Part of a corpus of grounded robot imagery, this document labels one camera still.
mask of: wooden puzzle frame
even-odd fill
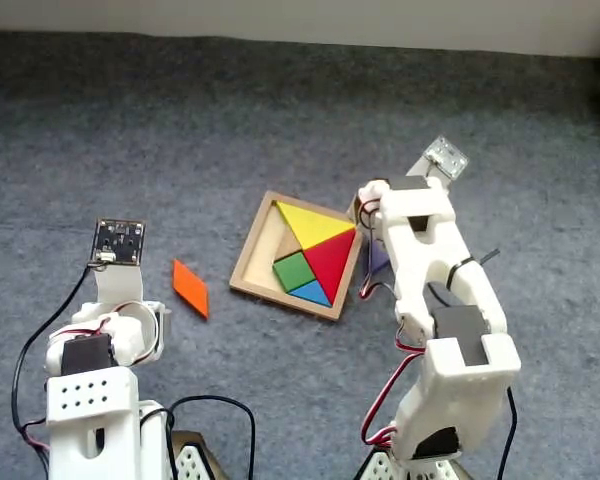
[[[267,244],[268,239],[260,237],[263,234],[263,227],[265,226],[265,221],[267,220],[269,211],[271,208],[277,208],[275,202],[278,201],[338,220],[351,222],[351,219],[342,212],[337,212],[335,210],[313,205],[311,203],[287,197],[286,195],[282,195],[273,191],[267,191],[262,199],[262,202],[260,203],[256,217],[251,225],[251,230],[249,231],[247,240],[242,248],[242,253],[238,258],[238,263],[236,264],[233,274],[231,275],[231,280],[229,281],[230,287],[235,290],[249,293],[281,305],[312,313],[329,320],[338,320],[344,305],[349,284],[351,283],[351,277],[358,259],[358,254],[360,253],[360,247],[362,245],[362,234],[357,230],[355,232],[351,249],[349,250],[349,256],[347,257],[347,262],[341,276],[338,291],[331,307],[319,305],[309,300],[297,298],[290,294],[278,292],[263,285],[245,280],[245,272],[250,266],[256,246],[259,244],[259,242],[265,242],[265,245]],[[267,247],[273,252],[275,252],[278,247],[278,245],[274,244],[274,242],[276,242],[275,239],[270,240],[268,241],[270,245],[267,245]],[[262,265],[262,268],[272,268],[272,264]]]

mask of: red triangle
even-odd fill
[[[304,251],[313,274],[331,304],[338,293],[342,272],[347,264],[355,235],[355,229],[351,229]]]

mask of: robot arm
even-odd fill
[[[466,164],[439,138],[406,177],[374,180],[358,192],[361,205],[376,202],[363,223],[373,226],[388,252],[398,324],[426,347],[419,378],[392,422],[390,457],[405,477],[435,472],[478,447],[520,370],[504,312],[449,201],[448,185]],[[423,296],[429,282],[445,284],[462,305],[430,312]]]
[[[140,260],[144,223],[101,220],[91,268],[97,302],[49,336],[46,369],[49,478],[168,478],[165,415],[140,401],[132,365],[164,348],[169,311],[143,299]]]

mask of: white wall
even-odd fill
[[[600,0],[0,0],[0,29],[600,56]]]

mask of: purple puzzle piece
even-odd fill
[[[380,245],[380,242],[378,242],[377,240],[374,240],[370,245],[371,273],[375,274],[389,264],[389,255],[387,254],[387,252],[385,252],[384,248]]]

